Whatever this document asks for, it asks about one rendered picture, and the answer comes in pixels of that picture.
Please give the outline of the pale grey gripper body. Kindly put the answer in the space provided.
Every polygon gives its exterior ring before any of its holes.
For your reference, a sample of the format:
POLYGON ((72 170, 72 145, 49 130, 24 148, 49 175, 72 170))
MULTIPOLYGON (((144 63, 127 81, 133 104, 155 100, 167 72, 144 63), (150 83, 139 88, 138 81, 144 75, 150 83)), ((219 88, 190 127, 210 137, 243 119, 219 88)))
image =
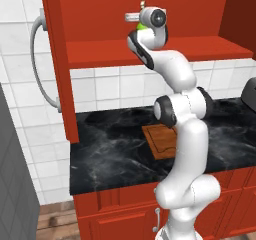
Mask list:
POLYGON ((126 13, 125 14, 125 21, 126 22, 139 22, 140 21, 140 14, 139 13, 126 13))

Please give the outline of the green spray bottle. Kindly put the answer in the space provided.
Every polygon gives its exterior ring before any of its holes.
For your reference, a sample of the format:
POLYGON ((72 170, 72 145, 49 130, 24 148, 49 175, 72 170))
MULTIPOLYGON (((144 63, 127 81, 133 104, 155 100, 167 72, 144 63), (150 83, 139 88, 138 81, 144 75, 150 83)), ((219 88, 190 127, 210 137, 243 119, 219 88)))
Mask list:
MULTIPOLYGON (((142 0, 142 1, 140 2, 140 12, 145 8, 145 4, 146 4, 145 0, 142 0)), ((136 30, 144 30, 144 29, 147 29, 147 26, 143 25, 143 24, 140 22, 140 20, 139 20, 139 23, 138 23, 137 26, 136 26, 136 30)))

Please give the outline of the wooden cutting board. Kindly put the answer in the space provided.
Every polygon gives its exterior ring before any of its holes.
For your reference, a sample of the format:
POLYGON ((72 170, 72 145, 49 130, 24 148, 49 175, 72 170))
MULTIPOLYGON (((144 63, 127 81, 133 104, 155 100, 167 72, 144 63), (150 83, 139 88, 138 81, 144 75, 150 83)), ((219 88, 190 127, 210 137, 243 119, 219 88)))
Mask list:
POLYGON ((176 129, 163 124, 142 127, 143 133, 156 160, 174 158, 176 154, 176 129))

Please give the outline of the red base cabinet door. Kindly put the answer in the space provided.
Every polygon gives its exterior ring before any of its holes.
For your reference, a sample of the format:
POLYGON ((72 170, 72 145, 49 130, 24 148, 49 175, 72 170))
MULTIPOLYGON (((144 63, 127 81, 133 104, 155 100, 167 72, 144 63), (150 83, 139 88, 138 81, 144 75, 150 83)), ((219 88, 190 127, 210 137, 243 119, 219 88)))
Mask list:
MULTIPOLYGON (((81 240, 154 240, 157 223, 155 206, 111 212, 78 219, 81 240)), ((160 226, 168 212, 161 209, 160 226)))
POLYGON ((231 217, 222 222, 217 239, 256 232, 256 187, 244 188, 231 217))

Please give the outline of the red drawer front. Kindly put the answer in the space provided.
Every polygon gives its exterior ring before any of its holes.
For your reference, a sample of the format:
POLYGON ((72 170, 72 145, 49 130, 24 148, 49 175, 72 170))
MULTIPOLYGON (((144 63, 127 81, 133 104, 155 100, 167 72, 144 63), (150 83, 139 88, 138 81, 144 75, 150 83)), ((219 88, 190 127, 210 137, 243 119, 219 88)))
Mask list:
POLYGON ((156 186, 154 182, 74 195, 76 213, 83 217, 154 202, 156 186))
POLYGON ((256 187, 256 166, 216 172, 223 192, 256 187))

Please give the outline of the grey fridge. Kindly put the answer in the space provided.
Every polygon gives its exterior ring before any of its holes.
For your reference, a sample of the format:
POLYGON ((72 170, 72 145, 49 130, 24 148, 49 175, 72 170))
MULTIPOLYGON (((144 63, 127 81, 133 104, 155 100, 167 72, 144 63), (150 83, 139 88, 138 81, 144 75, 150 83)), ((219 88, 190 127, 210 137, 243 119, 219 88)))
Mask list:
POLYGON ((36 240, 40 205, 0 84, 0 240, 36 240))

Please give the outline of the red wall cabinet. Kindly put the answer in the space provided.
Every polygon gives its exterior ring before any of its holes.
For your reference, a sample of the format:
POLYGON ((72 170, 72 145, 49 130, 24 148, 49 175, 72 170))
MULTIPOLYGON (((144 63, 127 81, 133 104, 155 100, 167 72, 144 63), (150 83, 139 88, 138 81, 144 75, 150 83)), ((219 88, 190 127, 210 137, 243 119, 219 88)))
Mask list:
POLYGON ((67 56, 71 68, 137 65, 126 38, 136 28, 127 13, 140 3, 167 11, 166 50, 178 50, 190 61, 251 58, 253 49, 224 35, 235 25, 224 18, 237 0, 60 0, 67 56))

